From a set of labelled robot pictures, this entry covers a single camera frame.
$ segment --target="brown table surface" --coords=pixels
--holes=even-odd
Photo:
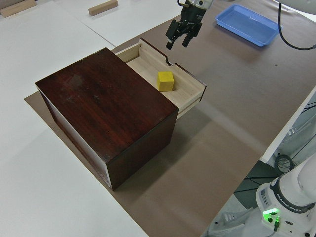
[[[235,2],[277,21],[272,0]],[[232,3],[215,1],[187,48],[183,37],[165,48],[168,21],[114,50],[143,37],[208,84],[202,101],[176,122],[171,143],[109,190],[150,237],[200,236],[316,85],[315,50],[292,49],[279,36],[258,47],[217,26],[215,16]],[[282,25],[293,44],[315,44],[314,22],[283,11]]]

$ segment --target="illuminated green indicator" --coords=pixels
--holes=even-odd
[[[263,218],[268,221],[268,218],[271,216],[271,215],[276,215],[279,213],[279,209],[277,208],[273,208],[273,209],[270,209],[270,210],[266,210],[264,212],[262,212],[263,214]]]

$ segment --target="blue plastic container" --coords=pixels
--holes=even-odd
[[[278,34],[276,22],[238,4],[231,5],[215,19],[218,25],[258,46],[271,43]]]

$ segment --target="yellow cube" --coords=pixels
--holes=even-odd
[[[172,72],[158,72],[157,88],[158,91],[172,91],[174,78]]]

